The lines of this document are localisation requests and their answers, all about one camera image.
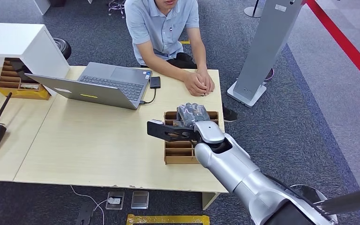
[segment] white cable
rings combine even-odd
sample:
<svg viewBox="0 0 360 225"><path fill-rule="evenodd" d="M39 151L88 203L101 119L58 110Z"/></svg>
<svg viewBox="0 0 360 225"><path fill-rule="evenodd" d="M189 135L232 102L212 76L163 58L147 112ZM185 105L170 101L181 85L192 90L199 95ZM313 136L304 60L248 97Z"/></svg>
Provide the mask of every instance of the white cable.
<svg viewBox="0 0 360 225"><path fill-rule="evenodd" d="M106 201L107 201L107 199L105 199L104 201L100 202L100 203L94 208L93 212L96 211L96 209L97 209L97 207L99 207L99 205L105 203Z"/></svg>
<svg viewBox="0 0 360 225"><path fill-rule="evenodd" d="M71 187L72 191L73 191L76 195L83 196L83 197L88 197L88 198L90 198L91 200L93 200L93 202L97 205L96 208L99 207L100 210L101 210L101 213L103 214L103 225L104 225L104 211L103 211L103 209L100 207L100 204L103 203L103 202L101 202L100 204L97 204L97 202L96 202L92 197L90 197L89 195L81 195L81 194L78 194L78 193L74 190L74 188L72 187L72 185L70 185L70 187Z"/></svg>

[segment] robotic arm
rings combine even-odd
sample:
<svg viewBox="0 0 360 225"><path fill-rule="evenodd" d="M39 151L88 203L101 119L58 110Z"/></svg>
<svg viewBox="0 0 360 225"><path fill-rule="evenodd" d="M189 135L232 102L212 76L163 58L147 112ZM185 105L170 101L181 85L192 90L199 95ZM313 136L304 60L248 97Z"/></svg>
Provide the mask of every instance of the robotic arm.
<svg viewBox="0 0 360 225"><path fill-rule="evenodd" d="M166 141L197 141L195 156L229 193L245 205L256 225L335 225L335 217L316 210L310 202L290 195L260 172L236 141L212 121L192 127L147 122L147 133Z"/></svg>

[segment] black pants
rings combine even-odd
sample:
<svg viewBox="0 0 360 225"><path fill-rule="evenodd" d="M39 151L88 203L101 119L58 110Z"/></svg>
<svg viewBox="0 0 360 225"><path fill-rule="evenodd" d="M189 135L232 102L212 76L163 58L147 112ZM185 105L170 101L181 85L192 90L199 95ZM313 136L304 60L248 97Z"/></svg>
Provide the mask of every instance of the black pants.
<svg viewBox="0 0 360 225"><path fill-rule="evenodd" d="M179 52L175 59L167 60L167 62L180 69L197 69L196 64L192 60L193 58L190 55Z"/></svg>

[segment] black pole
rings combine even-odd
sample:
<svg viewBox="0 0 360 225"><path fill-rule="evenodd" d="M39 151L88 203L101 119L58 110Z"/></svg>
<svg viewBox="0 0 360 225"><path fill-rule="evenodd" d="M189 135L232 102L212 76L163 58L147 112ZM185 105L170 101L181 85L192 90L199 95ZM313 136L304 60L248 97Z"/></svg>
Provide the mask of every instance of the black pole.
<svg viewBox="0 0 360 225"><path fill-rule="evenodd" d="M8 101L9 101L9 99L10 99L11 96L12 96L12 93L9 92L9 94L8 94L7 97L6 97L5 102L3 103L2 107L0 108L0 116L2 115L3 110L5 109L6 105L8 104Z"/></svg>
<svg viewBox="0 0 360 225"><path fill-rule="evenodd" d="M327 214L338 214L360 210L360 191L331 198L316 204Z"/></svg>
<svg viewBox="0 0 360 225"><path fill-rule="evenodd" d="M252 16L255 16L255 12L256 12L256 9L257 9L257 4L259 4L259 0L256 1L255 8L253 9Z"/></svg>

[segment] gray kiosk stand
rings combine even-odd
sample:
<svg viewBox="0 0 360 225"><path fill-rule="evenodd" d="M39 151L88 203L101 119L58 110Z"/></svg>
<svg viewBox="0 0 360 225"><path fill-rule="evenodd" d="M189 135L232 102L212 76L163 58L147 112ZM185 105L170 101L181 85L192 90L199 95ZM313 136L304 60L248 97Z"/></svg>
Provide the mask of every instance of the gray kiosk stand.
<svg viewBox="0 0 360 225"><path fill-rule="evenodd" d="M307 0L267 0L255 38L238 80L227 94L252 107L266 91L263 81L286 44L301 7Z"/></svg>

